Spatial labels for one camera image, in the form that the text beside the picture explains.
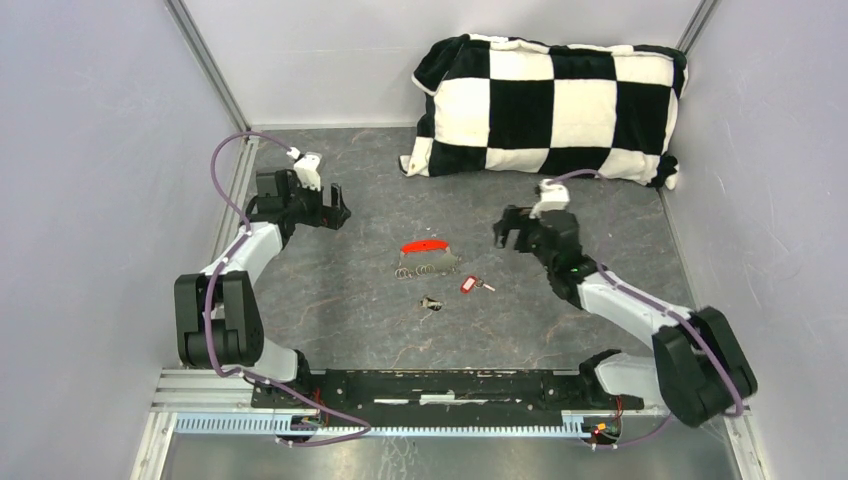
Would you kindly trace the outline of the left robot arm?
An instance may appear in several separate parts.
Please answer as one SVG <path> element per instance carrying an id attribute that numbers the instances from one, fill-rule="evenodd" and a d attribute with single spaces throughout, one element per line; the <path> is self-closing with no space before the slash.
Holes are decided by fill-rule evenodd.
<path id="1" fill-rule="evenodd" d="M 254 285 L 288 245 L 297 226 L 340 229 L 351 211 L 337 183 L 316 187 L 293 169 L 260 173 L 235 239 L 199 273 L 174 285 L 177 351 L 190 368 L 277 381 L 275 392 L 290 407 L 306 405 L 314 381 L 305 358 L 267 338 Z"/>

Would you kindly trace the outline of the small black key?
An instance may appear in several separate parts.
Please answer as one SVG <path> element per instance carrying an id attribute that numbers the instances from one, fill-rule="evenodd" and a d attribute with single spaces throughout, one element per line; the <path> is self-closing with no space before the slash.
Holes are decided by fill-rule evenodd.
<path id="1" fill-rule="evenodd" d="M 444 304 L 441 301 L 435 300 L 428 296 L 423 297 L 420 300 L 419 304 L 422 308 L 426 308 L 434 312 L 440 311 L 444 307 Z"/>

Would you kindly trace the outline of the red tag key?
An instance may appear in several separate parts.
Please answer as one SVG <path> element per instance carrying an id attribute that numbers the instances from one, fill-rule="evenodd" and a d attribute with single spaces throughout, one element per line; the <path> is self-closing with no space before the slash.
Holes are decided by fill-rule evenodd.
<path id="1" fill-rule="evenodd" d="M 486 289 L 486 290 L 491 291 L 491 292 L 496 291 L 496 289 L 493 286 L 488 284 L 482 278 L 475 277 L 475 276 L 468 276 L 462 282 L 462 284 L 460 285 L 460 292 L 463 293 L 463 294 L 469 294 L 474 289 L 478 289 L 478 288 Z"/>

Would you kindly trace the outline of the red grey keyring holder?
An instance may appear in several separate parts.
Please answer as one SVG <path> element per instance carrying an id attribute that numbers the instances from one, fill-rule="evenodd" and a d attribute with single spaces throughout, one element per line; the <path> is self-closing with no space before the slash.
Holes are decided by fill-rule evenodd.
<path id="1" fill-rule="evenodd" d="M 396 279 L 412 279 L 427 275 L 446 275 L 456 270 L 460 258 L 447 241 L 417 240 L 400 247 Z"/>

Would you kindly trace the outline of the black white checkered pillow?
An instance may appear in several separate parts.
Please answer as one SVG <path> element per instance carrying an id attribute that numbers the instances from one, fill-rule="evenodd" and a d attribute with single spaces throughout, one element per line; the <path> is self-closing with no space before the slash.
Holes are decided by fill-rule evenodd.
<path id="1" fill-rule="evenodd" d="M 412 74 L 425 97 L 407 176 L 598 171 L 673 189 L 670 153 L 688 61 L 657 45 L 548 45 L 462 34 L 434 43 Z"/>

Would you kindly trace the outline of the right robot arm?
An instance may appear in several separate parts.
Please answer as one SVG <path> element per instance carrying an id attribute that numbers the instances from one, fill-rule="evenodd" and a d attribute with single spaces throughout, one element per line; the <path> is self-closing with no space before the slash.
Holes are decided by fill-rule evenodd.
<path id="1" fill-rule="evenodd" d="M 589 361 L 589 374 L 577 382 L 585 405 L 602 408 L 626 395 L 663 405 L 681 423 L 699 427 L 718 415 L 741 415 L 758 392 L 758 379 L 720 310 L 692 310 L 625 282 L 584 253 L 574 214 L 534 214 L 509 205 L 493 233 L 498 248 L 515 233 L 514 249 L 539 261 L 559 299 L 612 322 L 650 349 L 648 357 L 608 352 Z"/>

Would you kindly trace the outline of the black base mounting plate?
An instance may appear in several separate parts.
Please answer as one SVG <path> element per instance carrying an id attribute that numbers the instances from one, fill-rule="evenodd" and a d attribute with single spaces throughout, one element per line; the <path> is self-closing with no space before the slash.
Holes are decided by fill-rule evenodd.
<path id="1" fill-rule="evenodd" d="M 557 426 L 564 411 L 641 410 L 643 399 L 609 394 L 584 370 L 339 370 L 312 372 L 294 384 L 252 389 L 263 409 L 332 410 L 328 427 Z"/>

